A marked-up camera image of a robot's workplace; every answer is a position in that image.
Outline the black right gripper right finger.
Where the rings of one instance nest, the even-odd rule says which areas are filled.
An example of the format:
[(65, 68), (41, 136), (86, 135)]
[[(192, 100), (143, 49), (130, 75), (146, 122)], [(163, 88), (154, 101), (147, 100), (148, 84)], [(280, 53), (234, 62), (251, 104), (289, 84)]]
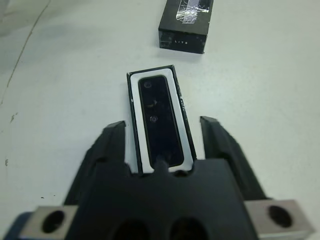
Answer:
[(226, 160), (244, 200), (267, 200), (241, 146), (233, 136), (213, 117), (201, 116), (200, 125), (205, 157)]

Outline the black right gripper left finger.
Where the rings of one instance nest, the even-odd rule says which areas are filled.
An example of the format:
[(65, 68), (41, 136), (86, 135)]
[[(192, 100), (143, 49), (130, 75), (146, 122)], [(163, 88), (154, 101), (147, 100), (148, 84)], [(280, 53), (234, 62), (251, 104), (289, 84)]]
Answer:
[(64, 204), (78, 205), (89, 193), (97, 168), (105, 163), (123, 162), (125, 148), (126, 123), (122, 120), (107, 125), (86, 151)]

